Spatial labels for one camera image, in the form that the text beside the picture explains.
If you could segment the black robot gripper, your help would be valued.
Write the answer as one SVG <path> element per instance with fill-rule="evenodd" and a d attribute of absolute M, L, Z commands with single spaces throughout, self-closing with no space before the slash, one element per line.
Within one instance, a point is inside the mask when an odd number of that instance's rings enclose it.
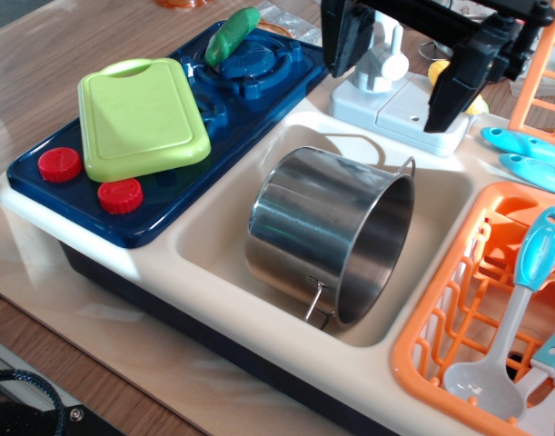
<path fill-rule="evenodd" d="M 492 13 L 476 22 L 435 1 L 355 1 L 452 50 L 429 101 L 424 132 L 446 132 L 483 88 L 517 78 L 541 28 L 555 20 L 549 1 L 480 1 Z"/>

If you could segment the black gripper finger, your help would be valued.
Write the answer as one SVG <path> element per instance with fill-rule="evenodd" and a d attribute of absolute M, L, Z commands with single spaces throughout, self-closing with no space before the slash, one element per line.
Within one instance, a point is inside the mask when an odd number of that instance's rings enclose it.
<path fill-rule="evenodd" d="M 321 1 L 323 60 L 332 77 L 341 77 L 365 55 L 374 22 L 375 10 L 364 1 Z"/>

